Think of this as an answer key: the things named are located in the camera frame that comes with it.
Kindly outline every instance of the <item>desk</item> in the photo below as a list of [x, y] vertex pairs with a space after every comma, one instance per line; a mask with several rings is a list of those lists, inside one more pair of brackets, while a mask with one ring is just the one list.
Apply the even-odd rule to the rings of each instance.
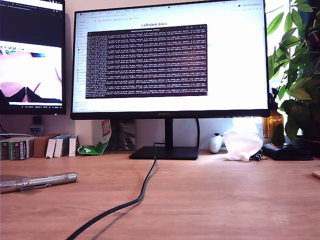
[[[1, 195], [1, 240], [63, 240], [96, 215], [135, 199], [152, 160], [129, 153], [1, 161], [1, 180], [77, 172], [79, 182]], [[237, 162], [202, 152], [159, 160], [144, 200], [77, 240], [308, 240], [320, 237], [314, 161]]]

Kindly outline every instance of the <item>glass jar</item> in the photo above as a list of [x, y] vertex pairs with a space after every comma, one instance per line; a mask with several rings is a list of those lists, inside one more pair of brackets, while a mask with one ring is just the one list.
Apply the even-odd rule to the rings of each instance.
[[276, 127], [279, 124], [284, 124], [284, 116], [282, 116], [277, 110], [270, 112], [270, 117], [263, 118], [263, 137], [270, 139], [274, 134]]

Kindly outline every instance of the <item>brown box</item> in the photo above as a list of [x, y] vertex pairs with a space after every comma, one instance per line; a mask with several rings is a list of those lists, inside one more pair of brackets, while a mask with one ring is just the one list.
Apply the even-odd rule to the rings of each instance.
[[46, 136], [39, 136], [34, 139], [34, 158], [45, 158], [49, 139], [52, 139], [59, 134], [50, 134]]

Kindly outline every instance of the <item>monitor screen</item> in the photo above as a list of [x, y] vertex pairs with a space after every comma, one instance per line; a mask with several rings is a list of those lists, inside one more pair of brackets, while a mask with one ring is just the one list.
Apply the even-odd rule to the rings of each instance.
[[78, 11], [73, 119], [268, 115], [263, 0]]
[[0, 0], [0, 114], [65, 114], [64, 88], [64, 0]]

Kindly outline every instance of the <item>game controller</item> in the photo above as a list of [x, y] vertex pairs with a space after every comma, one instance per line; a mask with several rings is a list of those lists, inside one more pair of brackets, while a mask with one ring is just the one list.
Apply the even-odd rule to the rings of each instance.
[[219, 135], [219, 133], [215, 133], [214, 135], [215, 136], [211, 138], [209, 141], [209, 150], [213, 154], [216, 154], [217, 152], [219, 152], [222, 144], [224, 143], [225, 138]]

